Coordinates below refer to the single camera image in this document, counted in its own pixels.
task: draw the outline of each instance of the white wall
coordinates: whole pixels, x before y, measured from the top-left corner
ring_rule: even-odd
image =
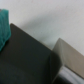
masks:
[[[84,55],[84,0],[0,0],[0,8],[50,49],[62,38]]]

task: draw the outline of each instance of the white surface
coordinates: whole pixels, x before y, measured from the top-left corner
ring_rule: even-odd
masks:
[[[84,0],[0,0],[0,8],[50,49],[60,37],[84,55]]]

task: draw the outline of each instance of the teal object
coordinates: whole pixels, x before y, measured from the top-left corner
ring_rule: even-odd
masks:
[[[11,36],[8,10],[0,10],[0,51]]]

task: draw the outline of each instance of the teal fabric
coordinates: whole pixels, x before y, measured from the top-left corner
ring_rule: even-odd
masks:
[[[0,11],[0,51],[10,36],[11,30],[9,25],[9,12],[8,10],[2,9]]]

